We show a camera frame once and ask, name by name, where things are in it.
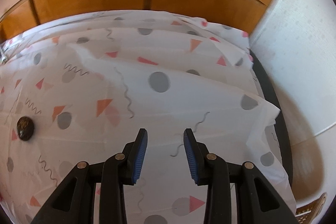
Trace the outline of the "dark brown passion fruit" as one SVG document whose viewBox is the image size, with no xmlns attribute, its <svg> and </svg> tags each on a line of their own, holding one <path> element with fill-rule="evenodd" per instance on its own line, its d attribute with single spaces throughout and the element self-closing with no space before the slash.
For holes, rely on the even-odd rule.
<svg viewBox="0 0 336 224">
<path fill-rule="evenodd" d="M 35 131 L 34 121 L 27 116 L 19 118 L 17 121 L 17 133 L 19 139 L 22 141 L 28 141 L 31 139 Z"/>
</svg>

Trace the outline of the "white patterned tablecloth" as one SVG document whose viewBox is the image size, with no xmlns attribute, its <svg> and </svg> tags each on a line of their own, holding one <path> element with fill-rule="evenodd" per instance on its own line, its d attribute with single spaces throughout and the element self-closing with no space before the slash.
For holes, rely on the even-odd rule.
<svg viewBox="0 0 336 224">
<path fill-rule="evenodd" d="M 148 132 L 141 176 L 125 189 L 129 223 L 201 223 L 206 188 L 183 148 L 190 128 L 222 159 L 253 162 L 291 211 L 267 102 L 242 30 L 155 11 L 70 16 L 1 44 L 1 205 L 30 223 L 80 161 L 102 162 Z M 19 118 L 33 136 L 22 141 Z"/>
</svg>

